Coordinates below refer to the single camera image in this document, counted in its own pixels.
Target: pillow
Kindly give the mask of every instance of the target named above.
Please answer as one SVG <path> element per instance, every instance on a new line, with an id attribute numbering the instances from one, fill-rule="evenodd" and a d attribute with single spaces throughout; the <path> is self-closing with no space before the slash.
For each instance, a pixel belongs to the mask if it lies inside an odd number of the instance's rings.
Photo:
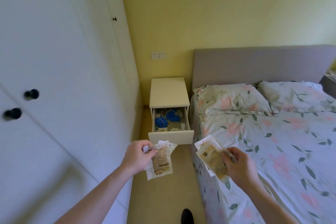
<path id="1" fill-rule="evenodd" d="M 258 90 L 269 101 L 274 113 L 336 112 L 335 99 L 313 82 L 260 82 Z"/>
<path id="2" fill-rule="evenodd" d="M 194 89 L 194 93 L 204 120 L 211 114 L 273 115 L 267 100 L 252 85 L 209 85 Z"/>

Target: hand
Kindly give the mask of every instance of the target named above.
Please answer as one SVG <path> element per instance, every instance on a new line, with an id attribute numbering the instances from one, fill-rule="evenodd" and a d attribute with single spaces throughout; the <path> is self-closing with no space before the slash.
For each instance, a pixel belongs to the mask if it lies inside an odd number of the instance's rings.
<path id="1" fill-rule="evenodd" d="M 158 153 L 157 150 L 151 150 L 147 153 L 142 151 L 142 147 L 152 145 L 148 140 L 134 141 L 127 147 L 123 161 L 120 167 L 129 172 L 129 175 L 136 175 L 138 172 L 143 171 L 148 162 Z"/>
<path id="2" fill-rule="evenodd" d="M 248 194 L 250 189 L 263 187 L 258 177 L 254 160 L 236 147 L 230 147 L 228 150 L 238 160 L 237 163 L 233 163 L 228 155 L 222 153 L 222 160 L 226 164 L 234 183 L 246 194 Z"/>

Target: beige floor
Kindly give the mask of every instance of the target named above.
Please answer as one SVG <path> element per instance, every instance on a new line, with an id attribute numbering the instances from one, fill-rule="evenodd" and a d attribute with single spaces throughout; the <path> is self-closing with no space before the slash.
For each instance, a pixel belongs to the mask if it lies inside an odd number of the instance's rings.
<path id="1" fill-rule="evenodd" d="M 145 107 L 140 139 L 148 139 L 151 126 L 151 112 Z M 149 181 L 145 171 L 134 176 L 127 224 L 180 224 L 184 208 L 191 210 L 195 224 L 206 224 L 189 146 L 177 146 L 171 160 L 171 175 Z"/>

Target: headboard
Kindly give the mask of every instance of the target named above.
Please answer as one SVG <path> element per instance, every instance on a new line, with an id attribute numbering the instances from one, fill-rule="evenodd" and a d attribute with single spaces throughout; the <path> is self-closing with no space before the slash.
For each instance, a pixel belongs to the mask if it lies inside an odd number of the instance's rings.
<path id="1" fill-rule="evenodd" d="M 196 49 L 192 88 L 259 81 L 318 83 L 336 57 L 334 45 Z"/>

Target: cabinet handle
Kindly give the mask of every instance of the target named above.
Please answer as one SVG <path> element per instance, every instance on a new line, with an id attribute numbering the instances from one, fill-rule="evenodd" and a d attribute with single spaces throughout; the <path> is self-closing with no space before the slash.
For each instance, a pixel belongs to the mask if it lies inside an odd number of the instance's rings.
<path id="1" fill-rule="evenodd" d="M 22 115 L 22 111 L 20 108 L 13 108 L 3 113 L 4 118 L 7 120 L 9 119 L 17 120 L 21 117 L 21 115 Z"/>
<path id="2" fill-rule="evenodd" d="M 24 97 L 28 98 L 28 99 L 37 99 L 39 97 L 39 95 L 40 95 L 40 93 L 36 89 L 32 89 L 32 90 L 26 91 L 24 93 Z"/>

